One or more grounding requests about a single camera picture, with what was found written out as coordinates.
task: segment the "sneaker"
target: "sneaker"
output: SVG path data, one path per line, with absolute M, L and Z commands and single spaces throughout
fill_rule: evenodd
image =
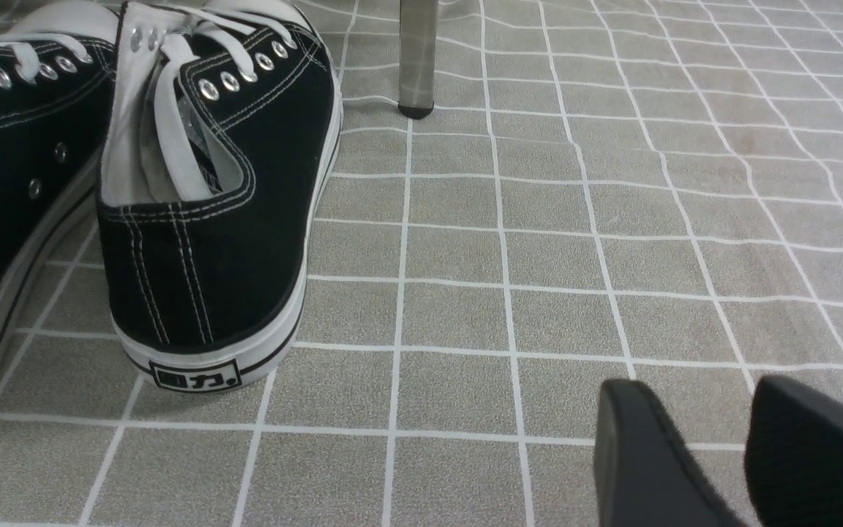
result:
M 168 390 L 264 377 L 290 348 L 337 157 L 331 57 L 282 0 L 121 8 L 97 219 L 113 324 Z
M 0 364 L 43 261 L 93 211 L 117 26 L 69 0 L 0 34 Z

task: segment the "floor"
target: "floor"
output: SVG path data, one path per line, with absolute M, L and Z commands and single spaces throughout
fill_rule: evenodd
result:
M 345 136 L 296 349 L 137 381 L 88 221 L 11 344 L 0 523 L 595 525 L 596 391 L 635 377 L 755 524 L 756 381 L 843 401 L 843 0 L 458 0 L 421 122 L 398 2 L 299 4 Z

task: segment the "metal chair leg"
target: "metal chair leg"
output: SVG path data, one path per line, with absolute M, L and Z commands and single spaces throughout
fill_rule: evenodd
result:
M 399 111 L 422 119 L 435 109 L 435 39 L 438 0 L 401 0 L 399 6 Z

